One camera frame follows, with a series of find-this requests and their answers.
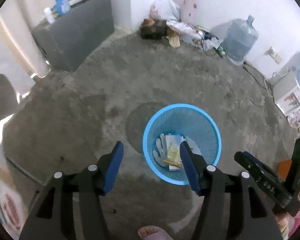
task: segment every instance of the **white bag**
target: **white bag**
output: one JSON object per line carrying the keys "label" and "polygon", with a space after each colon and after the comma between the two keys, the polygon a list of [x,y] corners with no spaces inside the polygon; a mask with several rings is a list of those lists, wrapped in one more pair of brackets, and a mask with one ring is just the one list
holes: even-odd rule
{"label": "white bag", "polygon": [[150,6],[150,17],[154,20],[179,21],[180,6],[172,0],[156,0]]}
{"label": "white bag", "polygon": [[201,40],[204,36],[202,31],[197,32],[196,29],[192,28],[184,22],[167,21],[167,26],[176,32],[179,36],[190,35],[191,39]]}

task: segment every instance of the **toe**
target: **toe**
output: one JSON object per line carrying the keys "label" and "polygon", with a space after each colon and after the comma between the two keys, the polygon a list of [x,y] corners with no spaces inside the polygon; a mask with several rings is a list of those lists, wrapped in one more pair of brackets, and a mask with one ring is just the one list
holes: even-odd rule
{"label": "toe", "polygon": [[146,231],[146,230],[144,230],[144,229],[141,229],[139,232],[140,232],[140,234],[141,234],[141,237],[142,237],[142,238],[145,238],[145,237],[147,237],[147,236],[148,236],[148,233],[147,233],[147,231]]}
{"label": "toe", "polygon": [[151,235],[151,228],[145,228],[145,230],[147,231],[148,236]]}

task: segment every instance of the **white plastic bottle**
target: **white plastic bottle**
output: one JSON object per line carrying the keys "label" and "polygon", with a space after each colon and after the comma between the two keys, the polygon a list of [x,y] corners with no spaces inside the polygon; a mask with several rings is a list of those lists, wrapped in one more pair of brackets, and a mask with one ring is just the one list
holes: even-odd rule
{"label": "white plastic bottle", "polygon": [[52,12],[51,12],[51,9],[50,9],[49,7],[45,8],[45,9],[43,10],[43,12],[44,12],[44,14],[46,15],[46,19],[47,19],[47,21],[48,21],[50,24],[52,24],[52,23],[55,22],[55,19],[54,19],[53,15],[52,15]]}

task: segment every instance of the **white appliance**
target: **white appliance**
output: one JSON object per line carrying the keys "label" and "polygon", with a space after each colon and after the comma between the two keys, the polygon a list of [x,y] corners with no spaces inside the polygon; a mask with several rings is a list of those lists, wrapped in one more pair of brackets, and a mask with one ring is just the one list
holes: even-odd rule
{"label": "white appliance", "polygon": [[300,87],[293,71],[274,85],[273,96],[274,102],[285,116],[300,108]]}

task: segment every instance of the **silver screw head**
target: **silver screw head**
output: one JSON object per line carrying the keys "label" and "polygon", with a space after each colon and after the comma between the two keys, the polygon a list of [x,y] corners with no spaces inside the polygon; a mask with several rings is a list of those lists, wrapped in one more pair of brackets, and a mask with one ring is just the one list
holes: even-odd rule
{"label": "silver screw head", "polygon": [[207,170],[208,170],[208,171],[211,171],[211,172],[214,172],[214,171],[216,171],[216,168],[215,168],[215,166],[213,166],[213,165],[208,165],[208,166],[207,166]]}
{"label": "silver screw head", "polygon": [[95,164],[91,164],[91,165],[88,167],[88,170],[89,170],[89,171],[96,171],[96,170],[97,170],[97,168],[98,168],[98,166],[97,166],[97,165],[95,165]]}
{"label": "silver screw head", "polygon": [[246,171],[244,171],[244,172],[241,173],[241,176],[244,177],[245,179],[247,179],[247,178],[250,177],[250,174],[247,173]]}
{"label": "silver screw head", "polygon": [[53,175],[53,177],[55,177],[56,179],[61,178],[61,177],[62,177],[62,172],[60,172],[60,171],[56,172],[56,173]]}

